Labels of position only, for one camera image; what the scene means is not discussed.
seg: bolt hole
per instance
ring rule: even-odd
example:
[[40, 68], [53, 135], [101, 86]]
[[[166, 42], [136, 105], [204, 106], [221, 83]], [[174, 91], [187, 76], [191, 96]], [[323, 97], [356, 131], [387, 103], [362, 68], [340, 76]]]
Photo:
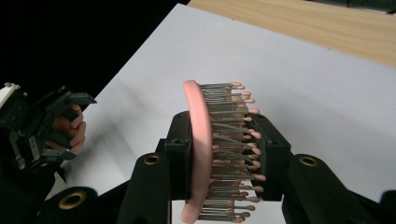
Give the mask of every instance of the bolt hole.
[[160, 161], [161, 161], [161, 158], [156, 155], [145, 158], [145, 164], [147, 164], [147, 165], [154, 165], [154, 164], [159, 163]]
[[86, 198], [85, 191], [79, 190], [63, 197], [58, 205], [63, 210], [72, 209], [82, 204]]
[[318, 166], [318, 162], [312, 157], [301, 157], [300, 163], [307, 166]]

